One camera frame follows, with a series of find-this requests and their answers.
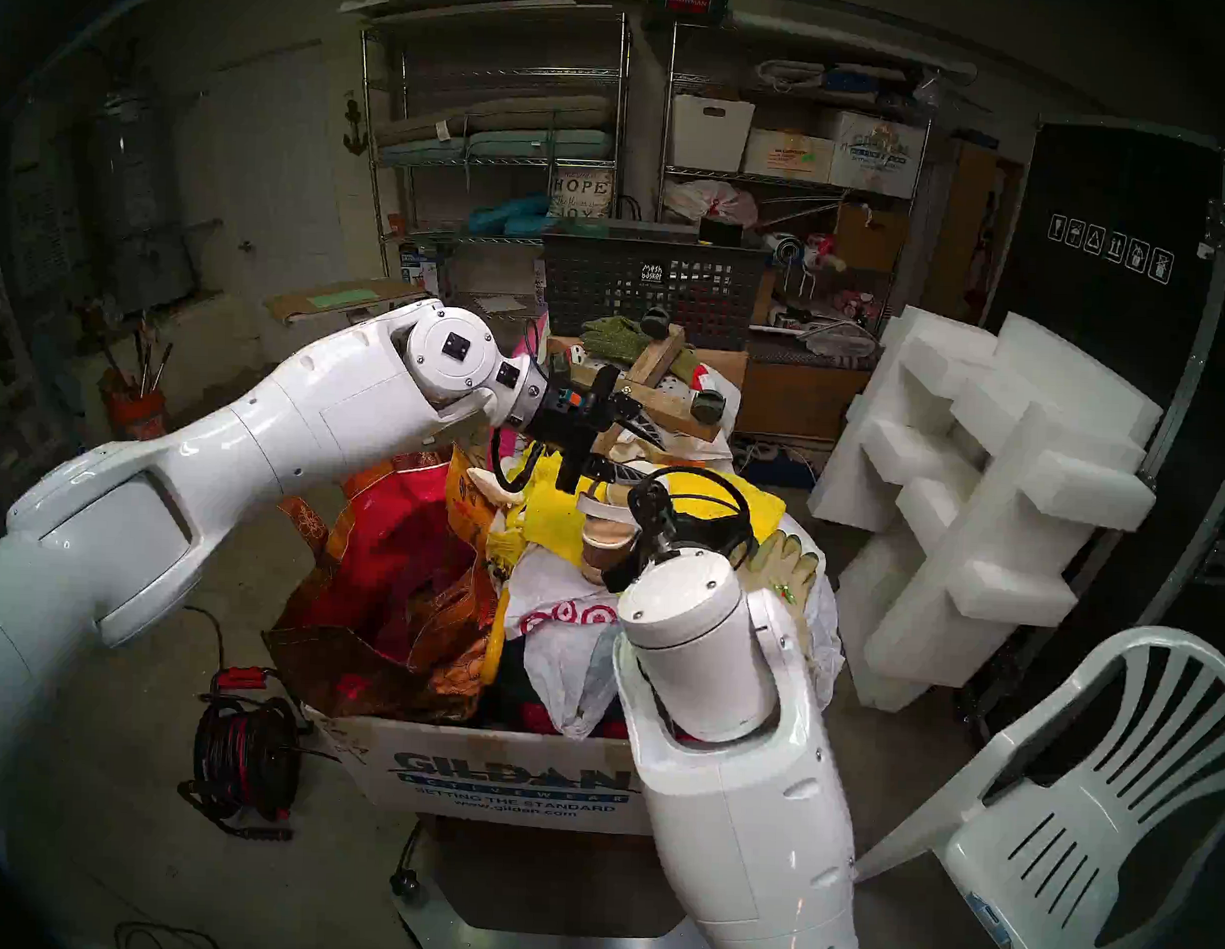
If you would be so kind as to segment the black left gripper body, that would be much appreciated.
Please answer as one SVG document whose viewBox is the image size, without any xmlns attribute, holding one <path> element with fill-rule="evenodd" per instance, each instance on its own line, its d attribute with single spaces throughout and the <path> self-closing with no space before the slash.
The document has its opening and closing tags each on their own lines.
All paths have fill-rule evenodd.
<svg viewBox="0 0 1225 949">
<path fill-rule="evenodd" d="M 617 427 L 615 391 L 624 391 L 621 373 L 615 365 L 603 365 L 586 387 L 576 383 L 570 362 L 548 362 L 546 373 L 548 387 L 526 432 L 557 449 L 561 459 L 556 489 L 576 493 L 598 436 Z"/>
</svg>

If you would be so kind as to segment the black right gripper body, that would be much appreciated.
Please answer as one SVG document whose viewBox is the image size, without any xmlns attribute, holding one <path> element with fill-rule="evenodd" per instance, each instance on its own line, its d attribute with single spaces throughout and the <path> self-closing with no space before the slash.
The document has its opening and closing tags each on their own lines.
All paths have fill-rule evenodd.
<svg viewBox="0 0 1225 949">
<path fill-rule="evenodd" d="M 650 565 L 669 560 L 677 541 L 677 512 L 666 485 L 643 480 L 628 493 L 628 512 L 638 531 L 621 560 L 603 571 L 601 585 L 608 591 L 625 591 Z"/>
</svg>

